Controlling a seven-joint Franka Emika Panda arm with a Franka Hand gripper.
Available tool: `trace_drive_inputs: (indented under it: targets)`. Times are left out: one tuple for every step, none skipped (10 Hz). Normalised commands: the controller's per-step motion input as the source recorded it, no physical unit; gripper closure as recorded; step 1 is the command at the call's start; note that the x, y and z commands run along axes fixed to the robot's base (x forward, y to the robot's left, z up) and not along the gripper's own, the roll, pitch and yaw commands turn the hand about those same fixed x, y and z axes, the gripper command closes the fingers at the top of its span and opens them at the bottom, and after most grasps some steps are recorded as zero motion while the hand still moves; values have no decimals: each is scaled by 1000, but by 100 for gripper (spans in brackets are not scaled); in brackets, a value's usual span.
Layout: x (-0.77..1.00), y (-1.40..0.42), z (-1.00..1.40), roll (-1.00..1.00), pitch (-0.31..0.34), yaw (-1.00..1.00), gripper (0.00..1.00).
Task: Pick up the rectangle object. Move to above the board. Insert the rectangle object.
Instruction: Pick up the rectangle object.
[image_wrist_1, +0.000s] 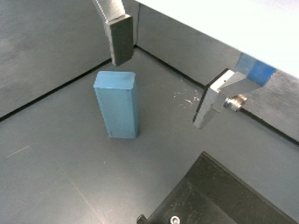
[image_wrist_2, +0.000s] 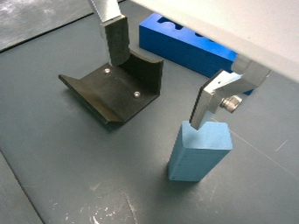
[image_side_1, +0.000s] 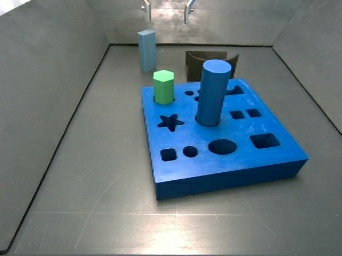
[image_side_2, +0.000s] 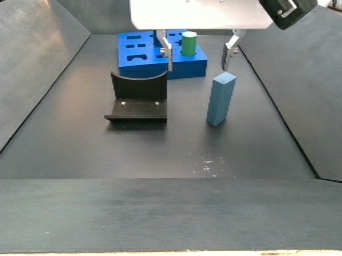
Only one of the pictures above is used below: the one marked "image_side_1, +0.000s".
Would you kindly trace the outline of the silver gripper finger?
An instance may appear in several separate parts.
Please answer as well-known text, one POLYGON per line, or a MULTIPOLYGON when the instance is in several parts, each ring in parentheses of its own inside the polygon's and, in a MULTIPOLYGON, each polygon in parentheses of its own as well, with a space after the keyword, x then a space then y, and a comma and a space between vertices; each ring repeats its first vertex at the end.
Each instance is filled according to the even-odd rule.
POLYGON ((144 10, 146 14, 146 21, 150 22, 152 19, 152 12, 150 12, 150 1, 149 0, 142 0, 142 6, 141 9, 144 10))
POLYGON ((188 16, 190 14, 190 12, 193 11, 193 4, 194 4, 196 0, 188 0, 185 5, 184 5, 184 24, 188 23, 188 16))

